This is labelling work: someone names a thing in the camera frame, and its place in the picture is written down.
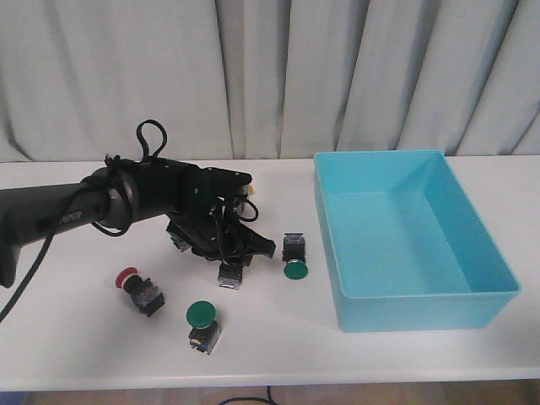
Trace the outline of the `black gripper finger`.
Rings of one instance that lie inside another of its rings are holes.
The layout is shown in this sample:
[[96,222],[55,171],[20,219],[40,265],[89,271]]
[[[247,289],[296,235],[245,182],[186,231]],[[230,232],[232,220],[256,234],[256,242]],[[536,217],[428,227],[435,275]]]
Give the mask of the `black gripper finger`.
[[276,244],[273,240],[262,237],[245,225],[238,225],[237,231],[245,257],[263,256],[273,258],[276,250]]
[[186,243],[191,247],[192,254],[195,256],[202,257],[210,262],[223,260],[223,254],[216,238],[203,240],[202,244],[198,244],[193,240],[187,240]]

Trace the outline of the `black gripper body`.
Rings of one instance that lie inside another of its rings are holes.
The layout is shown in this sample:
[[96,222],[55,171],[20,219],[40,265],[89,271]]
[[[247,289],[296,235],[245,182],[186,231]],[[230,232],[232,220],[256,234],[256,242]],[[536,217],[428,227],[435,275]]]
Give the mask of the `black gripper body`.
[[185,240],[202,244],[216,238],[223,254],[221,262],[250,262],[245,257],[237,226],[251,222],[241,215],[244,205],[235,197],[240,186],[251,184],[252,176],[245,172],[219,168],[189,166],[179,178],[179,198],[168,214]]

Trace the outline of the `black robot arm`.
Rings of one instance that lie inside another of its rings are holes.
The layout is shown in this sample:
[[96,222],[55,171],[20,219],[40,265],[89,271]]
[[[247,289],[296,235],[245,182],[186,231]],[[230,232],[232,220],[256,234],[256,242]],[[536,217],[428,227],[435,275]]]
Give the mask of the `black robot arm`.
[[170,159],[111,161],[79,183],[4,189],[1,192],[1,285],[13,285],[19,252],[55,229],[86,224],[106,230],[160,215],[168,232],[192,253],[231,267],[255,255],[272,257],[276,245],[247,227],[248,173]]

